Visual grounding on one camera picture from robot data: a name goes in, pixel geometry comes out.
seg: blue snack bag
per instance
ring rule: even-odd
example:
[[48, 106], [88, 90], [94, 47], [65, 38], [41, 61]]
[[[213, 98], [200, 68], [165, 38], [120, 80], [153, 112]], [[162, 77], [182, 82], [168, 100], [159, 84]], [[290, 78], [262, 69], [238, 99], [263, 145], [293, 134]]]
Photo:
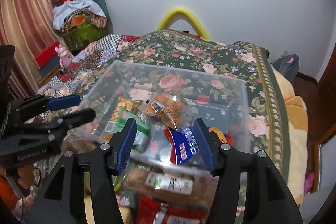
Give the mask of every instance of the blue snack bag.
[[163, 132], [172, 144], [170, 162], [176, 165], [182, 164], [199, 152], [194, 135], [190, 128], [181, 128], [178, 132], [172, 128], [166, 128]]

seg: wooden floor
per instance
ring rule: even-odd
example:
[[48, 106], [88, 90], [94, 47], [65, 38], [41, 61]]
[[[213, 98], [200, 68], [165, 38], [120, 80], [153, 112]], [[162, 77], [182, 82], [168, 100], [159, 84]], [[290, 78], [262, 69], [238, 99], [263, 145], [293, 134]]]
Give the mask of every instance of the wooden floor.
[[308, 165], [307, 173], [314, 171], [312, 143], [321, 138], [336, 122], [335, 102], [307, 80], [295, 78], [295, 94], [301, 96], [308, 114]]

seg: striped curtain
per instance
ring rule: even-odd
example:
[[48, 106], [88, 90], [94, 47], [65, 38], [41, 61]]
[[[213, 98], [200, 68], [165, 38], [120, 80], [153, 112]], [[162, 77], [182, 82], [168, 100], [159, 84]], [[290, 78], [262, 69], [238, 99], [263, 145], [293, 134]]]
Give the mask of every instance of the striped curtain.
[[36, 94], [42, 79], [32, 59], [59, 40], [53, 31], [59, 0], [0, 0], [0, 45], [16, 47], [9, 84], [14, 97]]

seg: green floral bedspread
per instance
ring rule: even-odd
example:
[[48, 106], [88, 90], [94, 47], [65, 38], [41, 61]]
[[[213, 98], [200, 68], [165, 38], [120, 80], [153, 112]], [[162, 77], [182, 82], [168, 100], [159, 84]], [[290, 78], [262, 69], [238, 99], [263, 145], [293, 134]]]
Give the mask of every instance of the green floral bedspread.
[[[75, 93], [85, 96], [92, 85], [114, 60], [144, 63], [159, 66], [205, 71], [245, 80], [249, 101], [249, 128], [252, 151], [267, 151], [275, 166], [288, 179], [290, 145], [287, 113], [280, 89], [267, 61], [265, 49], [247, 42], [236, 42], [226, 46], [218, 42], [207, 42], [172, 30], [159, 30], [139, 38], [133, 44], [119, 45], [119, 57], [110, 59], [90, 77], [82, 80]], [[183, 80], [175, 83], [184, 84]], [[202, 95], [203, 103], [209, 99], [219, 100], [227, 96], [227, 90], [212, 88]], [[240, 189], [236, 223], [242, 221], [246, 197], [246, 186]]]

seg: white cloth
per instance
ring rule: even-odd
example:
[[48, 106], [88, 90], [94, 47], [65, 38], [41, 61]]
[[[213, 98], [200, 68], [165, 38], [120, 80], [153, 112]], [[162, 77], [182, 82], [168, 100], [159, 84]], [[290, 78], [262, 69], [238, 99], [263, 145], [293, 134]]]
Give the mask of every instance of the white cloth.
[[53, 27], [55, 30], [61, 30], [65, 25], [65, 19], [73, 12], [77, 11], [78, 9], [82, 8], [89, 8], [89, 11], [102, 16], [106, 17], [102, 9], [99, 5], [94, 2], [93, 0], [73, 0], [73, 1], [66, 1], [61, 6], [55, 7], [53, 10]]

